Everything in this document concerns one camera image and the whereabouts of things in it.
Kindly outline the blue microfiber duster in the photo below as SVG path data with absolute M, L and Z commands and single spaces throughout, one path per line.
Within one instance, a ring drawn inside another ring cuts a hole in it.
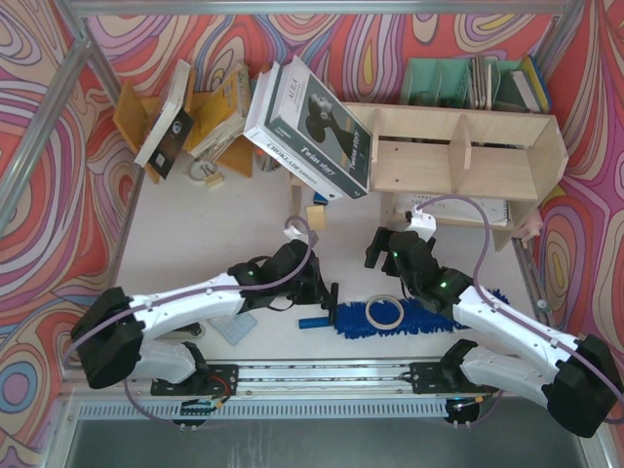
M 389 299 L 374 302 L 366 313 L 365 302 L 341 303 L 337 306 L 333 319 L 329 315 L 300 319 L 300 330 L 330 328 L 346 339 L 400 334 L 455 332 L 465 330 L 452 319 L 428 312 L 413 298 L 400 299 L 402 311 Z

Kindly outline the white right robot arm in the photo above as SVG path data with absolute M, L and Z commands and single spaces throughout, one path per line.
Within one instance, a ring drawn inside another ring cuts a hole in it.
M 605 342 L 541 324 L 454 268 L 439 265 L 434 240 L 414 231 L 378 227 L 365 266 L 386 254 L 383 272 L 400 279 L 426 311 L 497 339 L 508 355 L 471 340 L 457 341 L 441 360 L 448 386 L 494 387 L 545 408 L 568 432 L 591 438 L 623 395 L 623 383 Z

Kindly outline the light wooden bookshelf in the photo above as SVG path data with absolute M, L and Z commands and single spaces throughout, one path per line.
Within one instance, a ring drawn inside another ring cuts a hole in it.
M 507 201 L 510 219 L 493 230 L 500 251 L 562 179 L 568 155 L 547 114 L 348 103 L 372 132 L 370 189 L 380 222 L 394 219 L 400 193 L 457 194 Z

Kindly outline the white spiral notebook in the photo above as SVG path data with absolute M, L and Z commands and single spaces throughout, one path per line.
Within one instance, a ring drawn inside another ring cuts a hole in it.
M 437 195 L 428 194 L 400 194 L 397 198 L 395 211 L 403 213 L 410 211 L 413 206 L 418 206 L 429 200 L 437 198 Z M 473 198 L 487 216 L 490 225 L 505 226 L 509 221 L 508 202 L 502 199 Z M 466 222 L 482 222 L 483 219 L 478 211 L 465 201 L 446 199 L 427 206 L 424 212 L 433 215 L 437 220 L 457 220 Z

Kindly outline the yellow sticky note pad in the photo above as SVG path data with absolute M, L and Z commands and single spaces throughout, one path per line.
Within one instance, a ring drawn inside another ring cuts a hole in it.
M 324 230 L 327 227 L 325 206 L 313 205 L 306 209 L 307 222 L 312 230 Z

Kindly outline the beige masking tape roll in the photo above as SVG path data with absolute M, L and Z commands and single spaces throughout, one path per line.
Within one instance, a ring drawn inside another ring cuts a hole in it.
M 366 303 L 365 318 L 375 329 L 391 331 L 404 321 L 405 308 L 397 298 L 380 294 Z

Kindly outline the small blue sharpener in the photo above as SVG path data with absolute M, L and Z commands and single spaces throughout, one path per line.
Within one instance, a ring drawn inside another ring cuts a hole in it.
M 313 196 L 313 204 L 318 206 L 326 206 L 329 203 L 329 200 L 316 192 Z

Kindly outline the pink eraser figure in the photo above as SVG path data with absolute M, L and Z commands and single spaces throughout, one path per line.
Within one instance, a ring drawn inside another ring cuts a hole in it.
M 538 237 L 543 228 L 543 220 L 539 210 L 533 210 L 527 217 L 526 221 L 516 231 L 515 237 L 520 239 L 522 243 L 527 243 L 534 237 Z

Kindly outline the pen cup with pens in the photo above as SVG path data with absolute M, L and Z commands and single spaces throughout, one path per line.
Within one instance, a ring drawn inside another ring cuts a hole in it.
M 281 168 L 281 164 L 260 148 L 253 150 L 253 158 L 257 168 L 265 173 L 273 173 Z

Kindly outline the gold binder clip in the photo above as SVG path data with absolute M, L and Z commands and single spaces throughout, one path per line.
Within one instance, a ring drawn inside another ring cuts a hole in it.
M 224 177 L 221 174 L 221 172 L 215 171 L 215 172 L 209 173 L 204 178 L 204 182 L 209 189 L 214 189 L 223 184 Z

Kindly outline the stack of yellow books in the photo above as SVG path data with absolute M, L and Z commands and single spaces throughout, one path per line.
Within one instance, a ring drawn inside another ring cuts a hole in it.
M 192 112 L 188 153 L 195 160 L 216 161 L 243 133 L 251 100 L 249 70 L 239 61 L 207 101 Z

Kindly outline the white and black paperback book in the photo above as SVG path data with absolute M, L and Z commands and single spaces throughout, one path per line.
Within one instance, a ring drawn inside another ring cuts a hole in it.
M 137 164 L 152 168 L 162 179 L 167 178 L 194 124 L 184 110 L 190 72 L 190 64 L 179 59 L 148 113 L 143 142 L 135 157 Z

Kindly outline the blue and yellow book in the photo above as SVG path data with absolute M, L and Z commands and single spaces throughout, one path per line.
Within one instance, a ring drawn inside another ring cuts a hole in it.
M 520 66 L 511 71 L 511 76 L 521 93 L 526 107 L 532 112 L 549 113 L 552 99 L 546 82 L 532 56 L 525 56 Z

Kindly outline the yellow wooden book rack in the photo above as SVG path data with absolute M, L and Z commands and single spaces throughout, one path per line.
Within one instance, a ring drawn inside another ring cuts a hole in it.
M 187 151 L 200 142 L 201 118 L 207 114 L 208 107 L 213 108 L 211 100 L 212 95 L 215 95 L 210 91 L 196 93 L 194 91 L 196 81 L 197 72 L 191 69 L 183 110 L 195 120 L 195 125 L 183 146 Z M 122 85 L 113 122 L 135 154 L 138 154 L 147 136 L 149 117 L 159 99 L 159 97 L 140 97 L 129 80 Z M 241 135 L 236 135 L 227 142 L 212 162 L 240 176 L 250 178 L 253 175 L 253 145 Z

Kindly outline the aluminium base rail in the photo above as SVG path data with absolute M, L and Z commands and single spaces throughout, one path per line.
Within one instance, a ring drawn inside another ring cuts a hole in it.
M 407 394 L 440 398 L 469 398 L 499 390 L 527 399 L 544 397 L 561 369 L 537 366 L 517 357 L 479 351 L 462 365 L 444 366 L 432 359 L 329 361 L 212 361 L 201 383 L 172 384 L 163 379 L 133 376 L 129 386 L 153 397 L 255 397 L 282 394 L 355 396 Z

